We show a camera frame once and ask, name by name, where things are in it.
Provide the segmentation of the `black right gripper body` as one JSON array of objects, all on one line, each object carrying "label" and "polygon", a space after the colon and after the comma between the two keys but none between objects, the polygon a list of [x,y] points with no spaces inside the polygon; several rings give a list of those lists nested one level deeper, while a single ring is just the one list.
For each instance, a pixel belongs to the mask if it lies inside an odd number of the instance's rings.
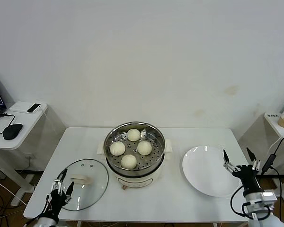
[{"label": "black right gripper body", "polygon": [[236,168],[240,170],[232,172],[232,175],[241,180],[244,192],[263,191],[256,179],[258,171],[256,169],[253,169],[252,165],[236,166]]}]

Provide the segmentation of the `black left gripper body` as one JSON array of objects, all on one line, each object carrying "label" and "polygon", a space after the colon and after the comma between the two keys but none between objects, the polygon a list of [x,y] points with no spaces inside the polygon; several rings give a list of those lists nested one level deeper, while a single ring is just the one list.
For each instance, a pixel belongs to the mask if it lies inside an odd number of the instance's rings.
[{"label": "black left gripper body", "polygon": [[59,214],[62,207],[67,203],[67,195],[64,192],[51,192],[50,212]]}]

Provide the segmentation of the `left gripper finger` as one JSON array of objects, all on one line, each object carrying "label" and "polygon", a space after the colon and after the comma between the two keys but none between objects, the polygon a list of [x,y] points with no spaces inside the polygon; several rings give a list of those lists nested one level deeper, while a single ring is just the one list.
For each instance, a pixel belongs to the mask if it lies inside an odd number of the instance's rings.
[{"label": "left gripper finger", "polygon": [[62,194],[63,181],[64,178],[66,177],[67,170],[68,169],[65,168],[59,173],[58,177],[52,183],[52,191],[56,191],[58,194]]},{"label": "left gripper finger", "polygon": [[69,187],[67,188],[67,191],[65,193],[67,201],[69,201],[71,199],[73,188],[74,188],[74,181],[71,182],[71,184],[69,185]]}]

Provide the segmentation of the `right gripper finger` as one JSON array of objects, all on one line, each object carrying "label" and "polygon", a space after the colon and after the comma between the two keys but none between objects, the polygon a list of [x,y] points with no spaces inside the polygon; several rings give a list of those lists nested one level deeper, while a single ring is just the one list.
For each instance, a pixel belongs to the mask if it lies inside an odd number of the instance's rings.
[{"label": "right gripper finger", "polygon": [[252,170],[259,170],[261,161],[256,158],[255,154],[248,147],[246,147],[246,149],[247,149],[248,156],[249,156],[250,160],[253,162],[251,169]]},{"label": "right gripper finger", "polygon": [[234,166],[234,165],[231,163],[231,161],[229,160],[229,157],[228,157],[228,155],[227,155],[227,153],[226,153],[225,150],[223,150],[223,160],[224,160],[224,164],[223,164],[224,168],[225,168],[228,172],[230,172],[231,174],[233,174],[233,173],[238,173],[239,171],[241,171],[241,169],[240,169],[239,167]]}]

